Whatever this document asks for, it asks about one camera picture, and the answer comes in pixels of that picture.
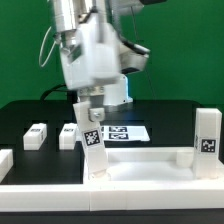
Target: white block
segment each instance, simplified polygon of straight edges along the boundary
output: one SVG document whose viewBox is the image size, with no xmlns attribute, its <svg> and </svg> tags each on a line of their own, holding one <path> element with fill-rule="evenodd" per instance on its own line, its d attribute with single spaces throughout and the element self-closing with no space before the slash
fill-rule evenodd
<svg viewBox="0 0 224 224">
<path fill-rule="evenodd" d="M 33 124 L 23 136 L 24 150 L 38 150 L 47 137 L 46 124 Z"/>
<path fill-rule="evenodd" d="M 222 114 L 217 109 L 197 109 L 193 172 L 196 178 L 218 177 Z"/>
<path fill-rule="evenodd" d="M 0 150 L 0 183 L 13 166 L 12 149 Z"/>
<path fill-rule="evenodd" d="M 0 211 L 89 211 L 89 191 L 82 184 L 2 185 Z"/>
<path fill-rule="evenodd" d="M 60 150 L 73 150 L 76 143 L 77 124 L 65 124 L 59 136 Z"/>
<path fill-rule="evenodd" d="M 90 186 L 90 211 L 126 210 L 126 191 L 111 182 L 92 183 Z"/>
<path fill-rule="evenodd" d="M 89 174 L 106 170 L 108 168 L 108 160 L 100 123 L 89 121 L 88 109 L 90 108 L 90 102 L 77 103 L 73 107 Z"/>
</svg>

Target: black tabletop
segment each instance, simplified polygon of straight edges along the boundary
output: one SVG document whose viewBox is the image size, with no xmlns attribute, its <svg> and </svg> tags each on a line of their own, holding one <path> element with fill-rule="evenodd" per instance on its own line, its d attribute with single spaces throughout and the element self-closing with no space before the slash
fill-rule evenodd
<svg viewBox="0 0 224 224">
<path fill-rule="evenodd" d="M 106 147 L 193 146 L 196 108 L 192 101 L 137 101 L 132 110 L 106 114 L 105 125 L 145 125 L 151 141 L 105 142 Z M 66 101 L 15 101 L 0 110 L 0 149 L 12 148 L 14 167 L 3 185 L 82 184 L 83 152 L 59 151 L 65 123 L 75 122 Z M 47 124 L 39 151 L 24 151 L 22 137 L 35 123 Z M 106 212 L 0 213 L 0 223 L 222 223 L 222 209 Z"/>
</svg>

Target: green screen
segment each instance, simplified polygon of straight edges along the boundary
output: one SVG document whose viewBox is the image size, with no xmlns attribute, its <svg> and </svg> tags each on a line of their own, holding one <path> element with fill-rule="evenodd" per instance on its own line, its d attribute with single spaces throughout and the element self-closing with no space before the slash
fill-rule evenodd
<svg viewBox="0 0 224 224">
<path fill-rule="evenodd" d="M 135 99 L 186 99 L 224 103 L 224 1 L 168 0 L 122 17 L 123 35 L 151 49 L 147 73 L 129 75 Z M 2 1 L 0 7 L 0 107 L 39 99 L 64 82 L 58 49 L 45 68 L 38 65 L 50 26 L 47 0 Z M 47 51 L 52 44 L 49 38 Z M 64 99 L 53 93 L 49 99 Z"/>
</svg>

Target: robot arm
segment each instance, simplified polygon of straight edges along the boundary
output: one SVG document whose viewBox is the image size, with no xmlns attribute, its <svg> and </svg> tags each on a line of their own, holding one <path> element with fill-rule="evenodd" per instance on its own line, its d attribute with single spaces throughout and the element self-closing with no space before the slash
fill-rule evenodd
<svg viewBox="0 0 224 224">
<path fill-rule="evenodd" d="M 120 36 L 109 20 L 113 16 L 116 22 L 116 16 L 130 14 L 130 8 L 140 11 L 145 4 L 162 1 L 48 0 L 65 82 L 80 96 L 74 109 L 89 173 L 94 176 L 108 167 L 99 123 L 104 120 L 104 99 L 119 104 L 117 92 L 127 94 L 122 73 L 143 70 L 149 53 Z"/>
</svg>

